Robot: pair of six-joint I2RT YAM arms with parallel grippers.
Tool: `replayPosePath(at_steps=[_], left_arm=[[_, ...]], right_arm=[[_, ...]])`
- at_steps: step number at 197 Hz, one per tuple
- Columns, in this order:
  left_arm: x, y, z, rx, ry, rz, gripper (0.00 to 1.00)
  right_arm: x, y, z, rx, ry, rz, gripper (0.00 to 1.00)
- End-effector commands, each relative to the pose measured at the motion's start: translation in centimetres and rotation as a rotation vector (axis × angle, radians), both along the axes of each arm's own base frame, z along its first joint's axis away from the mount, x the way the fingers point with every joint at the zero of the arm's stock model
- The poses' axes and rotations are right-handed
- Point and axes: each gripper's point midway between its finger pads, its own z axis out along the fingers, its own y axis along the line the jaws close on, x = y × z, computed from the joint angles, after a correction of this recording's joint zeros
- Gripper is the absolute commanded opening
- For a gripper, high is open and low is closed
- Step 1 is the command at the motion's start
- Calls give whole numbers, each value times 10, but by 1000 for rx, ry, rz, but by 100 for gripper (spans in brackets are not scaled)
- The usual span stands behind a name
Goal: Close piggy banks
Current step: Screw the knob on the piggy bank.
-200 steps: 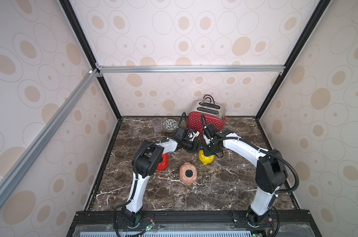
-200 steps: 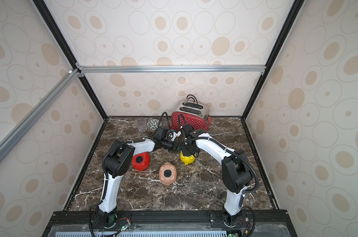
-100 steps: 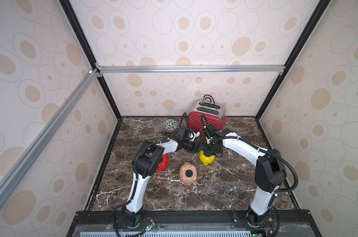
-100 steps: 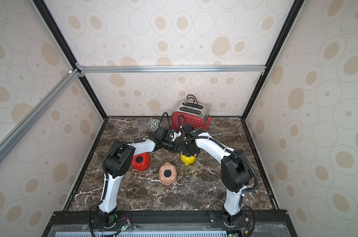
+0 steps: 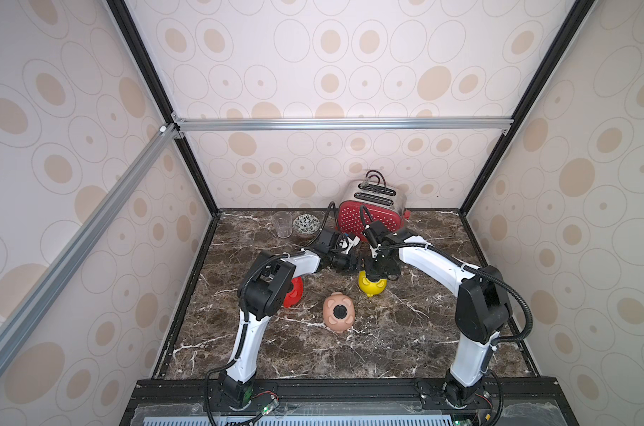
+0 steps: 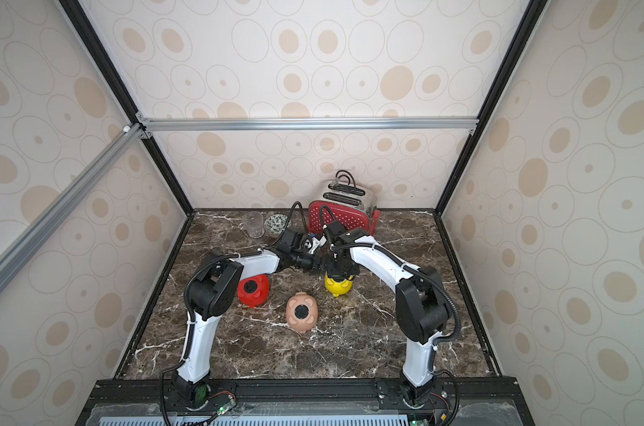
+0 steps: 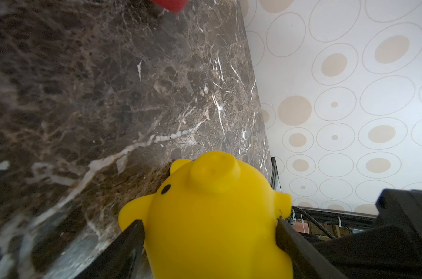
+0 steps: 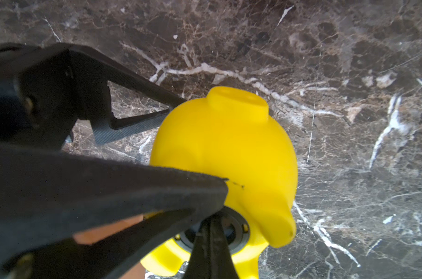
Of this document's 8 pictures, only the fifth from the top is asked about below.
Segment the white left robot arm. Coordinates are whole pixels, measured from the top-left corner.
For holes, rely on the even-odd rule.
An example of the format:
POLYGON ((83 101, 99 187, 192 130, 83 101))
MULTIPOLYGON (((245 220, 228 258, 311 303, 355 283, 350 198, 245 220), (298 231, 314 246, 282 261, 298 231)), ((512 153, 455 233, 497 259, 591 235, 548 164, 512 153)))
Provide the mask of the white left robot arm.
POLYGON ((261 252, 238 289, 240 325, 229 361, 211 369, 218 375, 217 391, 231 408, 246 408, 253 397, 257 356, 271 317, 284 306, 293 280, 326 268, 355 272, 359 257, 353 251, 360 238, 334 229, 323 229, 313 243, 291 254, 261 252))

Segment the red piggy bank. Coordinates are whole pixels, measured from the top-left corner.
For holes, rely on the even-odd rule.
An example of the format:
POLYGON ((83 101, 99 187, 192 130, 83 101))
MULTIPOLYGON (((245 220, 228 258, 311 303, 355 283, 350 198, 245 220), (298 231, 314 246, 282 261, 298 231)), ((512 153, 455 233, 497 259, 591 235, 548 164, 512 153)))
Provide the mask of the red piggy bank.
POLYGON ((292 289, 286 294, 283 306, 285 308, 291 308, 302 299, 302 293, 304 292, 304 284, 302 283, 302 277, 296 277, 292 280, 292 289))

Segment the pink piggy bank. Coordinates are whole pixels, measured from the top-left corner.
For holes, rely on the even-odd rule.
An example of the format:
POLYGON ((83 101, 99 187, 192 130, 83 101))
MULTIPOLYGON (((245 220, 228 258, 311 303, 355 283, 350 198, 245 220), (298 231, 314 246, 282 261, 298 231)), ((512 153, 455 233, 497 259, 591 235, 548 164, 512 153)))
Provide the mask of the pink piggy bank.
POLYGON ((324 324, 337 334, 353 327, 356 313, 353 301, 343 293, 332 293, 323 304, 324 324))

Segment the yellow piggy bank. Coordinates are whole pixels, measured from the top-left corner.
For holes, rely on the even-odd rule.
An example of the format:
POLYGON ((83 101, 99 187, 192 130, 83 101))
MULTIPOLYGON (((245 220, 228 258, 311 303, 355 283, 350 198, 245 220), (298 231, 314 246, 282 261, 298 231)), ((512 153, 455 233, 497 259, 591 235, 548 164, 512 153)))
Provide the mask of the yellow piggy bank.
POLYGON ((365 271, 359 272, 359 289, 368 297, 380 295, 386 289, 387 284, 387 279, 380 279, 373 282, 367 277, 365 271))

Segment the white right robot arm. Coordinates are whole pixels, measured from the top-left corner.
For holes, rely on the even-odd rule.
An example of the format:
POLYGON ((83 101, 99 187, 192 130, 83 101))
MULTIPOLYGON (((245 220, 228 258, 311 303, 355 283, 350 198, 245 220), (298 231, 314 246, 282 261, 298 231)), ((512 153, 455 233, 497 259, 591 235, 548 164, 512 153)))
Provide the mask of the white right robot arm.
POLYGON ((391 231, 376 220, 364 226, 363 234, 372 250, 372 257, 365 261, 368 280, 394 280, 400 275, 399 265, 407 264, 456 297, 454 321, 460 339, 443 393, 450 406, 465 408, 482 387, 497 346, 523 341, 531 334, 529 304, 494 266, 468 264, 408 228, 391 231))

